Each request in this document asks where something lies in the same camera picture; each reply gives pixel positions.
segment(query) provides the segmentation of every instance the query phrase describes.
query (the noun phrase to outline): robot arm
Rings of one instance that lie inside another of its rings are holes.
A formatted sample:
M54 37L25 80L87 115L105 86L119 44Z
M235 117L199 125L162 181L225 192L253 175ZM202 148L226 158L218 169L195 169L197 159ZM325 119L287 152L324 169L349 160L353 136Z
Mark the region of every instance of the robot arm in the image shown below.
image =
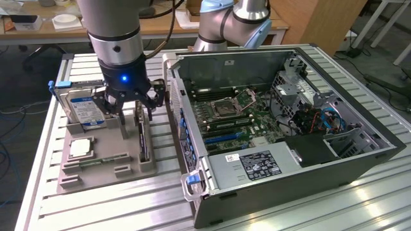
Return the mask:
M149 109L163 105L162 79L147 78L139 11L154 0L78 0L106 86L95 89L94 101L106 114L122 115L125 102L142 101ZM147 95L154 87L158 95Z
M271 29L270 11L269 0L203 0L194 51L226 50L227 41L258 48Z

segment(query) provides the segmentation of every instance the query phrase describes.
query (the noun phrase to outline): blue led light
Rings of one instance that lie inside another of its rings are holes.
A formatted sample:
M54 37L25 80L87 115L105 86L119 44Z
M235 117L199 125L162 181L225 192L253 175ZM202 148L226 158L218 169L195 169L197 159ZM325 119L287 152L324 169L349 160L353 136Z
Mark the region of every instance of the blue led light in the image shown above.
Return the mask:
M127 76L122 76L122 81L127 82L129 81L129 77Z

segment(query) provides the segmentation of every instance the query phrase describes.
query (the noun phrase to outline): aluminum extrusion table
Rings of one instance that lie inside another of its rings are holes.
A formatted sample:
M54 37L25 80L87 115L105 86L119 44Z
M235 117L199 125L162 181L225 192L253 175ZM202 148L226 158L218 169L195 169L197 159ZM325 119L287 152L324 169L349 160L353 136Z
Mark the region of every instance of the aluminum extrusion table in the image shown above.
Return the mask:
M409 146L388 163L374 167L350 185L230 220L202 231L410 228L411 125L320 48L310 45L301 47ZM162 65L159 54L147 62L151 79L162 76ZM82 78L89 75L101 75L95 54L78 54L74 59L62 61L58 81L69 79L70 76ZM321 91L330 89L313 70L309 70L309 78ZM53 98L17 230L195 230L190 203L183 198L166 107L154 113L151 122L158 175L58 195L57 179L66 124L66 114Z

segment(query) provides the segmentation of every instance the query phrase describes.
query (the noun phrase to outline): motherboard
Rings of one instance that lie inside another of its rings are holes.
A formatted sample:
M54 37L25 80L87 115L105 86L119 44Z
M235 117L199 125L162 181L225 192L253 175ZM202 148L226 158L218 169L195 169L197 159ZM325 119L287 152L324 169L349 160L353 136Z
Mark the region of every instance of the motherboard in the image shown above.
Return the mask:
M283 141L266 94L253 87L194 90L193 108L210 155Z

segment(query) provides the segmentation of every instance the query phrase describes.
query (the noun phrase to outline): wooden cabinet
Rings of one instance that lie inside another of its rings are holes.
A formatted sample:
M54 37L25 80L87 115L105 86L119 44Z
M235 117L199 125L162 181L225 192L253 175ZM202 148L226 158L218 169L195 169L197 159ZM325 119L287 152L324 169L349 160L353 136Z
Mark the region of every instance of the wooden cabinet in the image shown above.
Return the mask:
M334 55L368 0L270 0L290 25L282 44L316 43Z

